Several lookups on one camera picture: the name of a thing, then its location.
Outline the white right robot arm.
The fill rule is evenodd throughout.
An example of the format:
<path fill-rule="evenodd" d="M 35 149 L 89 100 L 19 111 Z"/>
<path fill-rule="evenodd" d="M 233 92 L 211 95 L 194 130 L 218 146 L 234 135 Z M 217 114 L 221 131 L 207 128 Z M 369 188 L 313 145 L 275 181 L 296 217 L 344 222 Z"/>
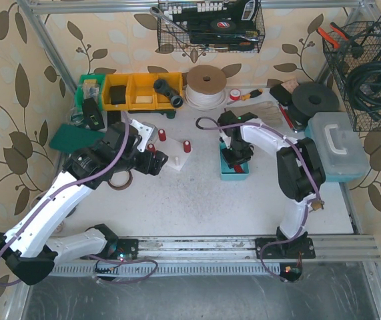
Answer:
<path fill-rule="evenodd" d="M 226 111 L 217 120 L 220 139 L 226 144 L 222 157 L 228 167 L 248 162 L 254 147 L 276 159 L 278 185 L 290 200 L 280 233 L 286 239 L 296 239 L 305 232 L 311 204 L 322 203 L 320 187 L 326 174 L 316 144 L 311 138 L 295 139 L 269 127 L 253 113 L 240 117 Z"/>

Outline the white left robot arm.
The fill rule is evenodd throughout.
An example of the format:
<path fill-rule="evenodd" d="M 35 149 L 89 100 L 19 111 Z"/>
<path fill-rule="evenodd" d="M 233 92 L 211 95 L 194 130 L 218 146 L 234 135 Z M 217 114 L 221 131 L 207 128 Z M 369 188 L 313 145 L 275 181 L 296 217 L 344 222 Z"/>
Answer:
<path fill-rule="evenodd" d="M 103 182 L 119 172 L 135 170 L 156 176 L 168 156 L 146 146 L 156 127 L 135 119 L 114 123 L 91 147 L 74 151 L 50 189 L 16 226 L 0 233 L 0 259 L 27 285 L 46 278 L 53 268 L 81 257 L 118 259 L 118 236 L 105 224 L 83 233 L 53 238 L 60 223 Z"/>

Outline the brown packing tape roll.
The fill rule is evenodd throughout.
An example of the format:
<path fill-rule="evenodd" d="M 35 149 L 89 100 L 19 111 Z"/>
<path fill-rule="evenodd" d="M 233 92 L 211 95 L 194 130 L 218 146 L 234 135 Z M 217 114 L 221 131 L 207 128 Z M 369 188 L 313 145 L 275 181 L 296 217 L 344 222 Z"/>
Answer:
<path fill-rule="evenodd" d="M 115 191 L 123 191 L 127 189 L 133 182 L 131 171 L 121 171 L 114 173 L 107 184 Z"/>

